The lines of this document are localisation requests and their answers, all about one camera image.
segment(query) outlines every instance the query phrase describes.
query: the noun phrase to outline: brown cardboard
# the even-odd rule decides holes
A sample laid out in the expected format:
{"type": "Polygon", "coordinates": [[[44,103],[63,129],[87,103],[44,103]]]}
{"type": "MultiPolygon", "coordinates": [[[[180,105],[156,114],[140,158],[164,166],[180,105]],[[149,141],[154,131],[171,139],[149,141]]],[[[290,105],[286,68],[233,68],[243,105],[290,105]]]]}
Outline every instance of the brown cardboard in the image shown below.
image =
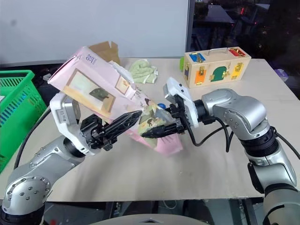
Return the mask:
{"type": "Polygon", "coordinates": [[[120,65],[118,45],[112,41],[111,46],[108,41],[89,47],[94,53],[104,59],[106,62],[114,61],[120,65]]]}

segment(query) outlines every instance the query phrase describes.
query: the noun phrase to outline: metal handle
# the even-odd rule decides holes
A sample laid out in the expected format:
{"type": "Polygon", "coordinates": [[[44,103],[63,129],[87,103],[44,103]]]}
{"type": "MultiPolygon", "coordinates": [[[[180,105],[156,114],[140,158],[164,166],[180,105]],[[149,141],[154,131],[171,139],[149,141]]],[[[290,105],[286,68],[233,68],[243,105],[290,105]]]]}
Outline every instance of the metal handle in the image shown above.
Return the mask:
{"type": "Polygon", "coordinates": [[[221,51],[226,50],[224,53],[226,54],[228,53],[228,48],[213,48],[208,51],[207,56],[209,56],[212,51],[216,51],[216,50],[221,50],[221,51]]]}

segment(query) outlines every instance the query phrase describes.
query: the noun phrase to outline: green object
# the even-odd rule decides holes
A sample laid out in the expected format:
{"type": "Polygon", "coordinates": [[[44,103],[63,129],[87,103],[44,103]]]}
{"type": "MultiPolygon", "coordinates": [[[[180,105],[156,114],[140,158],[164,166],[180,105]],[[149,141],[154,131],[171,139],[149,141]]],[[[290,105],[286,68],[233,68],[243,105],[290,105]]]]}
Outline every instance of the green object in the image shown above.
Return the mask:
{"type": "Polygon", "coordinates": [[[33,77],[30,70],[0,71],[0,173],[46,109],[33,77]]]}
{"type": "Polygon", "coordinates": [[[179,64],[179,68],[180,68],[180,71],[183,72],[183,63],[184,63],[184,59],[183,57],[180,58],[180,64],[179,64]]]}
{"type": "Polygon", "coordinates": [[[214,70],[213,75],[214,78],[211,80],[211,82],[213,81],[221,81],[223,80],[223,73],[226,72],[226,67],[218,67],[214,70]]]}

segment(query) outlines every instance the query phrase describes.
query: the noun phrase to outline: cardboard piece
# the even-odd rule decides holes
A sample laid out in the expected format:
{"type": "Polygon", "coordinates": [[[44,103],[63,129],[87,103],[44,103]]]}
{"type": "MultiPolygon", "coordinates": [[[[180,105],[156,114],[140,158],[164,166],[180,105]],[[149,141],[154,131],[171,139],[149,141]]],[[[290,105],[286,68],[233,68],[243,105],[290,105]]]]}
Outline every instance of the cardboard piece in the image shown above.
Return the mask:
{"type": "Polygon", "coordinates": [[[119,74],[112,64],[99,57],[98,54],[102,54],[107,60],[116,58],[113,54],[103,54],[111,52],[112,48],[116,50],[117,45],[112,44],[110,48],[108,42],[82,47],[53,74],[48,83],[93,110],[108,123],[124,113],[142,110],[139,121],[126,134],[165,155],[182,150],[177,134],[170,135],[165,140],[140,136],[150,128],[169,125],[175,120],[134,83],[119,74]]]}

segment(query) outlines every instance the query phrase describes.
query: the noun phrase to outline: blue object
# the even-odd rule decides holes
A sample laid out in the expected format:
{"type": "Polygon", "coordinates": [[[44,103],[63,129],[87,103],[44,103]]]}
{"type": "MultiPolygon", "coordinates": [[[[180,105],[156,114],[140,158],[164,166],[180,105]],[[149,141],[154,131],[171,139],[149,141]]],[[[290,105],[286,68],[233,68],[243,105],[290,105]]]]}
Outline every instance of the blue object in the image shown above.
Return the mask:
{"type": "Polygon", "coordinates": [[[190,54],[189,56],[191,57],[193,62],[197,62],[197,56],[199,56],[202,61],[205,61],[205,58],[200,53],[190,54]]]}
{"type": "Polygon", "coordinates": [[[163,103],[158,103],[158,106],[161,107],[162,109],[166,109],[166,106],[163,103]]]}

